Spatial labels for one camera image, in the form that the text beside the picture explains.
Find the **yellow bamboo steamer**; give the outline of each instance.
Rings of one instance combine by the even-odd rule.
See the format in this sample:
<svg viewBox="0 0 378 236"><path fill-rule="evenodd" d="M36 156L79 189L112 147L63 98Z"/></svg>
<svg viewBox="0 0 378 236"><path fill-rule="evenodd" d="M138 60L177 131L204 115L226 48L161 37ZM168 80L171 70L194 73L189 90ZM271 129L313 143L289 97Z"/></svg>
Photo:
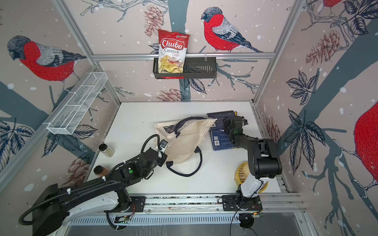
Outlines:
<svg viewBox="0 0 378 236"><path fill-rule="evenodd" d="M251 172L249 171L248 162L242 163L235 172L235 183L237 186L244 183L244 181L247 179L248 175ZM266 182L263 186L263 188L259 191L259 193L262 193L266 187L268 186L268 182Z"/></svg>

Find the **chip bag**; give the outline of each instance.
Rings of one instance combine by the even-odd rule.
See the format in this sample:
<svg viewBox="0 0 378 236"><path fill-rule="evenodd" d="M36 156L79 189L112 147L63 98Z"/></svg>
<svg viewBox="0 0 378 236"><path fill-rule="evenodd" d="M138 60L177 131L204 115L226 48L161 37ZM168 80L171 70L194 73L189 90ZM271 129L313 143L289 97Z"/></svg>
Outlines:
<svg viewBox="0 0 378 236"><path fill-rule="evenodd" d="M159 30L159 73L182 73L189 35Z"/></svg>

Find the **wall-mounted basket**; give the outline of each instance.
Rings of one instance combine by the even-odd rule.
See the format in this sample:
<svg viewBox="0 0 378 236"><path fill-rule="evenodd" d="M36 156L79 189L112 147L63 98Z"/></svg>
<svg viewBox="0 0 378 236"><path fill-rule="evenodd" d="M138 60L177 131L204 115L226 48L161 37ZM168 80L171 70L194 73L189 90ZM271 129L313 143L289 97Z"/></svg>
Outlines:
<svg viewBox="0 0 378 236"><path fill-rule="evenodd" d="M183 73L158 73L158 59L154 58L153 73L156 79L213 79L217 76L216 58L187 57Z"/></svg>
<svg viewBox="0 0 378 236"><path fill-rule="evenodd" d="M68 93L71 98L47 127L51 133L73 134L108 77L104 72L92 72L83 79L85 81L78 90Z"/></svg>

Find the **bird head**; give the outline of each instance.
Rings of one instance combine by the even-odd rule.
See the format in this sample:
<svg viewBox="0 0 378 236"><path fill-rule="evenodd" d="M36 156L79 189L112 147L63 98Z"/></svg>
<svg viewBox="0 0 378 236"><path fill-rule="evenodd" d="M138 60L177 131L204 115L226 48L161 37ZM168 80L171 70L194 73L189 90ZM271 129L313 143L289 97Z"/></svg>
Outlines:
<svg viewBox="0 0 378 236"><path fill-rule="evenodd" d="M219 7L212 6L203 12L201 16L201 20L204 20L206 21L206 23L209 23L211 18L218 14L222 15L223 14L222 10Z"/></svg>
<svg viewBox="0 0 378 236"><path fill-rule="evenodd" d="M7 48L8 48L9 55L11 56L11 58L13 60L17 58L19 58L20 60L25 60L26 57L23 51L23 47L25 46L25 44L29 42L31 42L29 38L25 36L21 36L21 35L11 38L7 44Z"/></svg>

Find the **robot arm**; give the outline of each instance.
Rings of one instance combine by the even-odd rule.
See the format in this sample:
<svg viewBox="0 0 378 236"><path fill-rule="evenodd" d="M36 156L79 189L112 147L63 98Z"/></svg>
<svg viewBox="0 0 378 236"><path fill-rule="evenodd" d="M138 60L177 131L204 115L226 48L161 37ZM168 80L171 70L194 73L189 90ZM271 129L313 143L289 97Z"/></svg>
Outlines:
<svg viewBox="0 0 378 236"><path fill-rule="evenodd" d="M45 236L63 223L93 212L126 211L132 201L125 188L140 182L142 178L148 179L153 169L157 165L161 167L167 159L167 155L161 151L167 142L160 142L159 138L157 151L149 148L144 152L146 143L155 136L157 134L147 139L139 155L117 164L106 176L70 187L58 188L58 184L48 186L34 205L20 216L19 223L32 225L33 236ZM26 221L25 216L31 212L33 220Z"/></svg>
<svg viewBox="0 0 378 236"><path fill-rule="evenodd" d="M282 173L282 165L274 141L243 134L243 124L247 124L247 120L240 116L225 118L223 121L225 133L231 143L248 151L248 167L251 174L236 191L236 201L239 206L251 201L269 179Z"/></svg>

